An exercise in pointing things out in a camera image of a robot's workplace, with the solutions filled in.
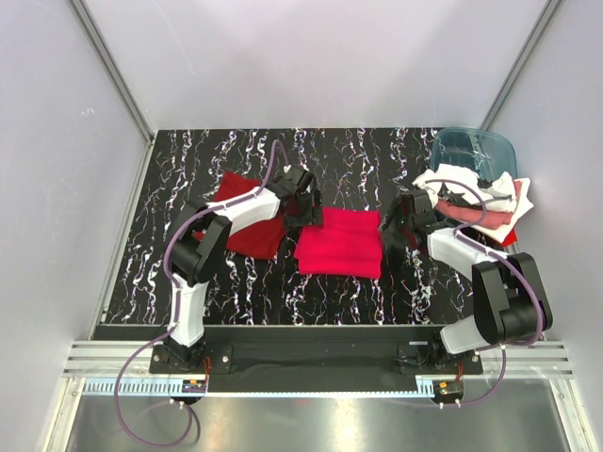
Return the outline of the bright pink-red t-shirt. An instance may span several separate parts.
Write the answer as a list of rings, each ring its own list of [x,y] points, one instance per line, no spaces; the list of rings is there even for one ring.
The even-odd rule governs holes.
[[[294,257],[302,275],[379,279],[383,246],[375,211],[326,207],[321,225],[301,230]]]

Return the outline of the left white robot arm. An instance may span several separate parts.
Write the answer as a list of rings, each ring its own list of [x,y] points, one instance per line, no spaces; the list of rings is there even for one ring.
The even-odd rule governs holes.
[[[186,361],[202,345],[208,285],[231,235],[281,217],[287,230],[323,223],[315,176],[298,166],[241,195],[207,205],[188,203],[169,231],[164,272],[171,282],[171,318],[165,346]]]

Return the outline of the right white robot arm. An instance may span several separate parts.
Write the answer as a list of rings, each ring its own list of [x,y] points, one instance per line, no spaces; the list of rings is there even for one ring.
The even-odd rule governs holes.
[[[553,325],[535,259],[499,252],[439,219],[424,190],[395,198],[379,227],[388,250],[418,250],[471,281],[473,314],[443,327],[432,356],[444,360],[491,347],[529,346]]]

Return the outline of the dark red t-shirt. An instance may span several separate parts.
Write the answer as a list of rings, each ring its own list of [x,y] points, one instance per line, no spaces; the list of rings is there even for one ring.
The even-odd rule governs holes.
[[[209,207],[226,205],[231,199],[252,196],[245,202],[219,210],[232,222],[227,249],[254,259],[270,260],[277,254],[285,236],[280,199],[265,187],[257,196],[260,180],[248,179],[232,172],[222,177],[218,193]]]

